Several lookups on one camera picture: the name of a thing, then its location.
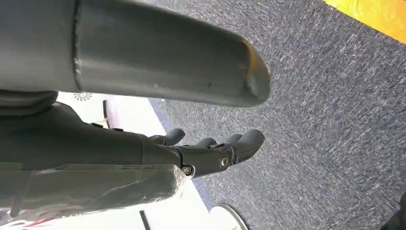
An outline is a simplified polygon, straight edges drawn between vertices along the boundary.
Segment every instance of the bolt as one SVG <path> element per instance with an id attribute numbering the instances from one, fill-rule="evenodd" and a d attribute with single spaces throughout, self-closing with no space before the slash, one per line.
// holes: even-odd
<path id="1" fill-rule="evenodd" d="M 192 173 L 192 168 L 190 166 L 183 166 L 182 167 L 182 172 L 186 175 L 189 176 Z"/>
<path id="2" fill-rule="evenodd" d="M 228 167 L 229 164 L 230 164 L 230 159 L 228 158 L 228 156 L 223 156 L 223 157 L 220 159 L 220 166 L 221 166 L 221 167 Z"/>

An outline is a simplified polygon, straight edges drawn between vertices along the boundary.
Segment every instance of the gray plastic tube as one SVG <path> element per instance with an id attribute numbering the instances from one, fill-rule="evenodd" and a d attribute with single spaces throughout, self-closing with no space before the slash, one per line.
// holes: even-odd
<path id="1" fill-rule="evenodd" d="M 5 0 L 0 89 L 254 106 L 270 76 L 240 36 L 126 0 Z"/>

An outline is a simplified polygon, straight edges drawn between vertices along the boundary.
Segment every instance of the plastic wrap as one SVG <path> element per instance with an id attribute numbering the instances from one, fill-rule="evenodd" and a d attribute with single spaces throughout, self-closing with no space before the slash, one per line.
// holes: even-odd
<path id="1" fill-rule="evenodd" d="M 406 44 L 405 0 L 325 0 L 325 2 Z"/>
<path id="2" fill-rule="evenodd" d="M 0 226 L 158 202 L 180 195 L 186 178 L 175 165 L 20 171 L 18 164 L 0 164 Z"/>

